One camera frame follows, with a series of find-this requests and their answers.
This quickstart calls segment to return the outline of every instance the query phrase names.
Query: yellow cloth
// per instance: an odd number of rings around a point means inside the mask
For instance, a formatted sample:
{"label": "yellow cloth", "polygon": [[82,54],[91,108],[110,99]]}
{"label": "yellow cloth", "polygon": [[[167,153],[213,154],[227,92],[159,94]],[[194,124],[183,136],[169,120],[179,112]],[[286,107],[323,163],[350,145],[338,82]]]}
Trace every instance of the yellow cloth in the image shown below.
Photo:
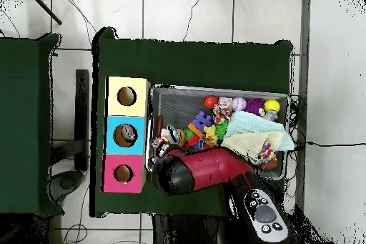
{"label": "yellow cloth", "polygon": [[235,134],[225,138],[221,146],[227,147],[245,157],[256,157],[264,143],[271,143],[273,151],[277,151],[282,143],[281,132],[253,132],[246,134]]}

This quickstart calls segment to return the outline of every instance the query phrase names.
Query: box hole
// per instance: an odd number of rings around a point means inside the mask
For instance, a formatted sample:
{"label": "box hole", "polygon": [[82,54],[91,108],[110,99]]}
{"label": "box hole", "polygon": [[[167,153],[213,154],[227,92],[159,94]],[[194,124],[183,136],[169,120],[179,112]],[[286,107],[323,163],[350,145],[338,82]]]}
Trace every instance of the box hole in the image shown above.
{"label": "box hole", "polygon": [[114,170],[114,178],[121,183],[128,183],[133,177],[132,168],[128,165],[120,165]]}
{"label": "box hole", "polygon": [[117,100],[123,106],[132,106],[136,102],[136,92],[131,87],[122,87],[117,93]]}
{"label": "box hole", "polygon": [[137,140],[137,130],[130,124],[121,124],[113,132],[113,140],[120,147],[131,147]]}

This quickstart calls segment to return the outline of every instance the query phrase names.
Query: purple ball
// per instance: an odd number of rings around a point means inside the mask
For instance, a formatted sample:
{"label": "purple ball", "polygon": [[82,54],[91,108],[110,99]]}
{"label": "purple ball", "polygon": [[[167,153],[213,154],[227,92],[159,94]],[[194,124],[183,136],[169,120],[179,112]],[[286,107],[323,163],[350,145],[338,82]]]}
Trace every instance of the purple ball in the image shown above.
{"label": "purple ball", "polygon": [[260,116],[259,109],[263,108],[262,99],[261,98],[255,98],[251,99],[247,103],[247,107],[245,107],[245,112],[250,112],[251,114],[256,114],[257,116]]}

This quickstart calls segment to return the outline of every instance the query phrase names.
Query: light blue cloth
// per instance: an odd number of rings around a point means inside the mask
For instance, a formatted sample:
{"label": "light blue cloth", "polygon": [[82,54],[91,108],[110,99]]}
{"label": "light blue cloth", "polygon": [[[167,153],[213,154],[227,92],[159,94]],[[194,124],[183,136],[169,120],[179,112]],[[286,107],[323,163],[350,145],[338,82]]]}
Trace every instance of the light blue cloth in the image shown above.
{"label": "light blue cloth", "polygon": [[224,139],[235,134],[248,132],[281,132],[283,138],[278,150],[294,150],[295,148],[291,136],[282,124],[268,121],[250,112],[234,112],[232,114]]}

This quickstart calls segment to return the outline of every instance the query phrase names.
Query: yellow box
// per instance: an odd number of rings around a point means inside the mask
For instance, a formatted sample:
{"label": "yellow box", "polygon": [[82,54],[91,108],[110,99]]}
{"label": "yellow box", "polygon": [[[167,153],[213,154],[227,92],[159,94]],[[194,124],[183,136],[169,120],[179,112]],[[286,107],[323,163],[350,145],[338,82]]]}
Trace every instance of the yellow box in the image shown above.
{"label": "yellow box", "polygon": [[[146,117],[150,88],[150,83],[146,79],[129,77],[108,77],[107,79],[108,115]],[[124,106],[119,102],[121,99],[119,93],[123,87],[129,87],[129,90],[134,93],[134,102],[129,106]]]}

